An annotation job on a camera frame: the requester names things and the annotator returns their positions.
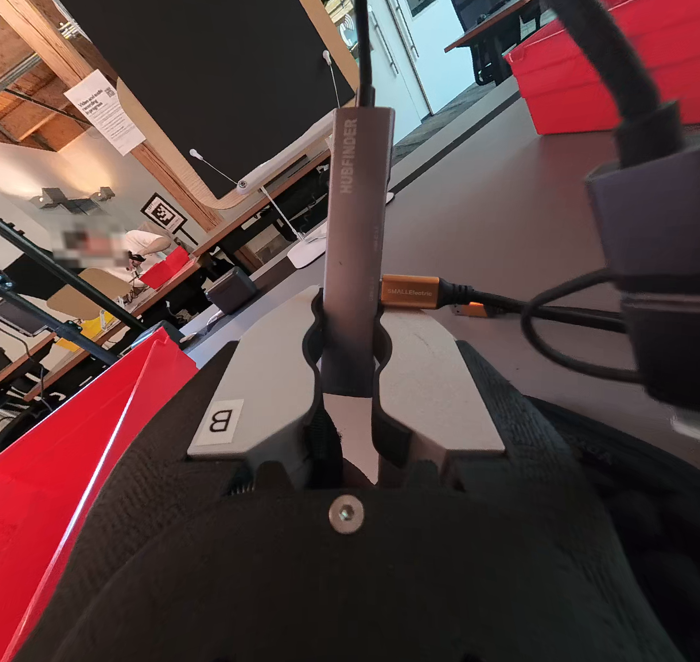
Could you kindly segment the row of wooden top desks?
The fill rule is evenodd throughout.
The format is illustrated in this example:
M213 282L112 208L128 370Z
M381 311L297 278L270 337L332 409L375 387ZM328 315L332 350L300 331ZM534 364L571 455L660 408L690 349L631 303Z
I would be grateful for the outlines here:
M512 75L512 69L508 61L505 59L505 55L509 52L507 51L503 55L496 49L495 31L496 28L502 24L502 22L509 16L518 15L520 18L521 27L521 41L520 45L524 40L528 39L536 31L538 31L542 26L542 17L544 14L545 3L543 0L503 0L499 2L495 8L492 10L491 14L486 18L485 22L477 26L476 29L470 32L464 32L462 28L462 33L459 38L455 39L452 43L444 48L444 53L449 53L451 51L457 50L459 48L465 48L469 51L467 43L471 39L485 39L489 47L489 54L493 62L494 79L496 80L495 85L503 83L508 77Z

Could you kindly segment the printed marker sign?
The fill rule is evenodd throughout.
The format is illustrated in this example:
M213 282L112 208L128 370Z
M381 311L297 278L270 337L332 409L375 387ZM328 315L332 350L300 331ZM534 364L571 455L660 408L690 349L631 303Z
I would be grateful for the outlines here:
M188 221L183 214L158 193L154 193L148 199L141 208L141 213L155 225L160 226L172 235L182 229Z

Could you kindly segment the white double door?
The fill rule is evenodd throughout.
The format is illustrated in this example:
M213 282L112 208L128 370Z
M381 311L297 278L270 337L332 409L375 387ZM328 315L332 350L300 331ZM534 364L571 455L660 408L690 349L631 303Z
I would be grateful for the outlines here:
M356 0L321 0L342 47L359 63ZM397 0L367 0L376 103L396 113L394 140L398 142L431 113L418 74L413 49L400 29Z

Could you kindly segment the white tabletop stand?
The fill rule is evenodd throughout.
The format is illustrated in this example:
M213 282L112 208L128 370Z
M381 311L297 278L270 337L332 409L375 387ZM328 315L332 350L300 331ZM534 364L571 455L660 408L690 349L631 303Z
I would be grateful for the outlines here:
M299 270L314 262L322 254L326 252L326 242L328 234L328 225L326 223L318 225L310 233L302 233L291 224L291 220L285 216L281 208L276 204L275 200L270 195L266 184L267 181L276 176L276 173L281 171L285 164L302 156L305 150L311 147L321 138L325 139L328 148L332 149L331 132L333 128L334 111L330 111L322 119L314 123L301 137L295 140L290 146L278 153L274 158L271 158L259 165L253 171L242 179L236 180L226 175L220 169L214 167L206 160L196 149L189 150L189 154L209 167L214 169L218 174L225 177L228 181L236 186L236 192L239 195L246 196L253 191L261 191L267 198L269 203L276 209L278 215L284 220L285 224L292 229L294 236L298 240L288 253L288 258L294 265L295 269Z

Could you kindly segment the yellow box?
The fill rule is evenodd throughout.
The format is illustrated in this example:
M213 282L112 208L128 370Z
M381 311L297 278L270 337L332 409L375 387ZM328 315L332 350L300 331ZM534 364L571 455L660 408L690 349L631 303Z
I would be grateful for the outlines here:
M95 341L101 334L115 328L119 321L108 312L101 311L100 315L90 320L79 319L75 321L81 327L81 334Z

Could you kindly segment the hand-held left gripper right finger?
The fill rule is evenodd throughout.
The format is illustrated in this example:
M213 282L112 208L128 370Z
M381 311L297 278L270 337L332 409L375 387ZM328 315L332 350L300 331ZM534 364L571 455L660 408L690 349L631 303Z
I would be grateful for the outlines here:
M375 326L373 445L378 484L400 486L432 462L441 479L459 459L505 454L504 442L456 339L417 309L386 308Z

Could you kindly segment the black board wooden frame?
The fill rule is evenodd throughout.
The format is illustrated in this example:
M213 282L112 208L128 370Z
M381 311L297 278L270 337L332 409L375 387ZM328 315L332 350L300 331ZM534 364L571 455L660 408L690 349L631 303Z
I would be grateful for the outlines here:
M357 79L323 57L301 0L58 0L109 69L206 186L232 210L234 179L274 158L338 106Z

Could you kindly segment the computer monitor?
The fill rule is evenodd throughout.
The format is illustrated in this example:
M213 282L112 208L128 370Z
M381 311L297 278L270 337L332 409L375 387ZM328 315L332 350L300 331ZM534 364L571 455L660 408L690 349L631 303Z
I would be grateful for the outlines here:
M1 323L28 337L35 337L49 330L48 325L43 323L40 317L3 298L1 299Z

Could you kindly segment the grey usb hub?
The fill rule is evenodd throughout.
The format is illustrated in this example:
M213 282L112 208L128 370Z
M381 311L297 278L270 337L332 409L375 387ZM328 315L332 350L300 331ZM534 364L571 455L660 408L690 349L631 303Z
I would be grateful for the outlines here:
M334 115L323 284L323 391L371 397L384 222L395 112Z

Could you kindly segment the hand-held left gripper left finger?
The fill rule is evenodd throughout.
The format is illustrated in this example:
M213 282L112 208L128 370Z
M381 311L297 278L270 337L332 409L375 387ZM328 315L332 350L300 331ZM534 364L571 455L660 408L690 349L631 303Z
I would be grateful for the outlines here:
M297 489L328 485L328 418L319 369L323 294L312 285L240 338L188 447L239 460L252 475L279 462Z

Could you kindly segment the black boom stand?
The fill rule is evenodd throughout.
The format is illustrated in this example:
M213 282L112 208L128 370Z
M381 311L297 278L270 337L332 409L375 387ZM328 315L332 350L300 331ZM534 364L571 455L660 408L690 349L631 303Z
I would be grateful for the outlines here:
M114 317L117 317L117 319L129 328L139 330L140 332L145 332L147 330L147 327L142 321L120 307L113 299L110 299L92 284L76 275L73 271L58 264L52 256L46 255L42 248L36 246L32 241L27 239L23 233L15 230L13 223L7 223L1 220L1 236L14 247L18 248L23 254L30 257L31 260L39 266L51 272L51 274L62 280L65 284L75 288L75 290L82 293L86 298L99 305L100 308L105 309Z

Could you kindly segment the black honeycomb cushion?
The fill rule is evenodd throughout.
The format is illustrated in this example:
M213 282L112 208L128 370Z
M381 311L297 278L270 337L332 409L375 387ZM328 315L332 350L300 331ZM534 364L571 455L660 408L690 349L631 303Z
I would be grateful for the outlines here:
M668 553L699 566L699 469L587 416L528 400L571 449L628 555Z

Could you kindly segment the black cable orange plugs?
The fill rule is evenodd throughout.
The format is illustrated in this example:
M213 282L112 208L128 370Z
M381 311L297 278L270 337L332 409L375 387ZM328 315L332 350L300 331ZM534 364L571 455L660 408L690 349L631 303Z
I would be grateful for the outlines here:
M537 333L534 320L627 334L620 312L592 308L568 308L554 305L557 300L611 282L607 269L595 270L563 282L528 301L508 298L474 289L466 284L448 282L439 277L416 277L385 274L380 284L380 301L385 308L440 309L455 305L479 304L520 317L521 333L542 357L579 375L641 386L638 370L596 365L565 355L550 346Z

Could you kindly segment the small red plastic bin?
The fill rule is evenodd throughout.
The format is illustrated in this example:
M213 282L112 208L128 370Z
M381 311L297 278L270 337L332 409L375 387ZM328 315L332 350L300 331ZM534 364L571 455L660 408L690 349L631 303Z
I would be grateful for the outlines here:
M148 268L139 281L150 289L157 290L175 277L190 262L188 252L178 247L158 264Z

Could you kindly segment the grey wall fixture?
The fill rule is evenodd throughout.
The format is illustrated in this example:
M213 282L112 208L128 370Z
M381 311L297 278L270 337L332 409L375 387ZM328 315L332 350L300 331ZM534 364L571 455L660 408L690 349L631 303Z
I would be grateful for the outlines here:
M71 215L102 216L107 211L91 197L68 198L58 188L42 188L39 195L30 199L30 203L42 212L67 212Z

